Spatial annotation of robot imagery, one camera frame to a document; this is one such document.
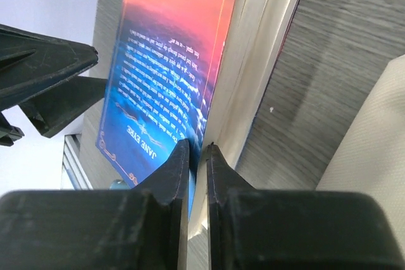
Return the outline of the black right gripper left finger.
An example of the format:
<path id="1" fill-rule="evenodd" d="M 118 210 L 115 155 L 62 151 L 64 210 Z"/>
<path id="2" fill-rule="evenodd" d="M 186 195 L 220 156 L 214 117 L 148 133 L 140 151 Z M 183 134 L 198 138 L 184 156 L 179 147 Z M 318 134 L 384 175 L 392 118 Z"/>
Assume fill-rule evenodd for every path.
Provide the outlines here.
<path id="1" fill-rule="evenodd" d="M 185 269 L 189 142 L 130 190 L 1 198 L 2 269 Z"/>

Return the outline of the cream canvas backpack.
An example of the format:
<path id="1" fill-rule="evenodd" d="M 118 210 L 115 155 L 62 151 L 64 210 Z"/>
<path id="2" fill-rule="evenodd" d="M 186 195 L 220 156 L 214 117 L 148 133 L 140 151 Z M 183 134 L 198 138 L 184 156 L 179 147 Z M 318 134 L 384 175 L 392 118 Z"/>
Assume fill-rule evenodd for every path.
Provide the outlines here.
<path id="1" fill-rule="evenodd" d="M 341 141 L 318 190 L 404 203 L 404 56 L 388 63 Z"/>

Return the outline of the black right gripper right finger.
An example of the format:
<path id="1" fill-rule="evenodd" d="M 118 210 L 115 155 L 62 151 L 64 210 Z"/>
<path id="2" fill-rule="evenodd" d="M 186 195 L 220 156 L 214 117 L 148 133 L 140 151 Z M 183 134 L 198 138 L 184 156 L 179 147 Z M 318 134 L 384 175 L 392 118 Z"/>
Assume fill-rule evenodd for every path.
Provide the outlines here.
<path id="1" fill-rule="evenodd" d="M 353 192 L 254 188 L 208 147 L 211 269 L 403 269 L 382 208 Z"/>

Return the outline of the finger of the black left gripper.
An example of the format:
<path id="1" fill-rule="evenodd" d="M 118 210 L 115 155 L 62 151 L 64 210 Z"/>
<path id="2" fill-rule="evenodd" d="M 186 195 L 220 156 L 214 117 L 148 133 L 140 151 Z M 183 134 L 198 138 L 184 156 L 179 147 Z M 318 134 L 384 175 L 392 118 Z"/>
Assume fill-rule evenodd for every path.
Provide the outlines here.
<path id="1" fill-rule="evenodd" d="M 19 106 L 52 138 L 104 97 L 105 79 L 82 76 L 97 62 L 87 44 L 1 25 L 1 110 Z"/>

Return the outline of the blue sunset cover book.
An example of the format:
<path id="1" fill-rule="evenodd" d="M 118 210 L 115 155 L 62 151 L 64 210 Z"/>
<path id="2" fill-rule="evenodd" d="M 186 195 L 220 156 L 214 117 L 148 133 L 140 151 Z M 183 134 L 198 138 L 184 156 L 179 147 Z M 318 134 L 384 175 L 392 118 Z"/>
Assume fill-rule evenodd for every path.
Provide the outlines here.
<path id="1" fill-rule="evenodd" d="M 299 0 L 123 0 L 96 145 L 130 187 L 190 144 L 189 218 L 204 216 L 202 154 L 235 164 Z"/>

